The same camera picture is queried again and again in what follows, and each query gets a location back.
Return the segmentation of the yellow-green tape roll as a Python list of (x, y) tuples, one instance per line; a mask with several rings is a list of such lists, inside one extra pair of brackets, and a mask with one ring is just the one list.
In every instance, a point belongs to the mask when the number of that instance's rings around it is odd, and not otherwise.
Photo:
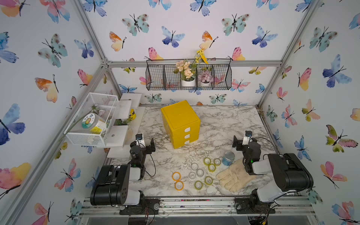
[(221, 166), (221, 164), (222, 164), (222, 162), (221, 162), (221, 160), (219, 159), (219, 158), (216, 158), (216, 159), (214, 159), (214, 165), (216, 166), (216, 167), (219, 167), (219, 166)]
[(209, 171), (210, 173), (215, 172), (215, 170), (216, 170), (216, 166), (215, 166), (214, 164), (209, 164), (209, 165), (208, 165), (208, 171)]
[(210, 177), (210, 176), (206, 176), (206, 177), (204, 178), (204, 183), (205, 183), (206, 185), (208, 185), (208, 186), (212, 185), (212, 184), (213, 184), (213, 178)]
[(209, 164), (211, 164), (211, 159), (210, 158), (208, 158), (208, 157), (205, 157), (204, 159), (203, 159), (203, 164), (205, 165), (205, 166), (208, 166)]
[(194, 188), (195, 188), (196, 190), (201, 190), (201, 189), (203, 188), (203, 183), (202, 183), (201, 181), (196, 181), (196, 182), (194, 183)]

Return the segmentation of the yellow drawer cabinet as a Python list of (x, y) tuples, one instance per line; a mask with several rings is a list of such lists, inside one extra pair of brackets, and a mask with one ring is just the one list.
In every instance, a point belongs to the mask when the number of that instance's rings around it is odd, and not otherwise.
[(174, 149), (199, 139), (201, 121), (186, 100), (161, 108), (161, 113)]

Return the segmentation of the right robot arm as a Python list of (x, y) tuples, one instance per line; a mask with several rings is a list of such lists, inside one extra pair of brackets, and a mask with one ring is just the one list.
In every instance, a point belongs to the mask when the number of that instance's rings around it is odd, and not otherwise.
[(251, 136), (242, 140), (233, 137), (232, 147), (243, 153), (243, 165), (249, 175), (271, 173), (274, 180), (252, 191), (249, 201), (253, 205), (270, 204), (276, 199), (294, 192), (311, 189), (314, 180), (310, 172), (293, 153), (268, 154), (260, 159), (261, 145)]

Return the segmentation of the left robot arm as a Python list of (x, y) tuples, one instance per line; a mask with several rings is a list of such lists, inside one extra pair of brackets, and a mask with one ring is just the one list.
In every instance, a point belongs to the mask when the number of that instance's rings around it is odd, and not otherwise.
[(139, 206), (144, 202), (144, 194), (140, 190), (131, 190), (130, 181), (143, 179), (147, 155), (156, 151), (154, 139), (145, 146), (140, 141), (130, 148), (131, 160), (119, 166), (102, 166), (95, 186), (92, 189), (90, 203), (92, 206), (122, 205)]

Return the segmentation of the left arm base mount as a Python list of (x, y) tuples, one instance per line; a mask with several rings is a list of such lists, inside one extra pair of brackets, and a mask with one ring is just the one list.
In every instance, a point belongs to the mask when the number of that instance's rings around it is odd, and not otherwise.
[(137, 205), (127, 205), (120, 210), (120, 215), (158, 215), (160, 209), (160, 200), (154, 198), (140, 199)]

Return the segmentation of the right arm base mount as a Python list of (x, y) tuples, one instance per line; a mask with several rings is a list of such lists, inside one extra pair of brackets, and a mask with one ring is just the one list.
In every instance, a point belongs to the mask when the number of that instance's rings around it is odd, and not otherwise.
[(234, 200), (237, 214), (275, 214), (275, 209), (271, 205), (271, 203), (261, 202), (255, 195)]

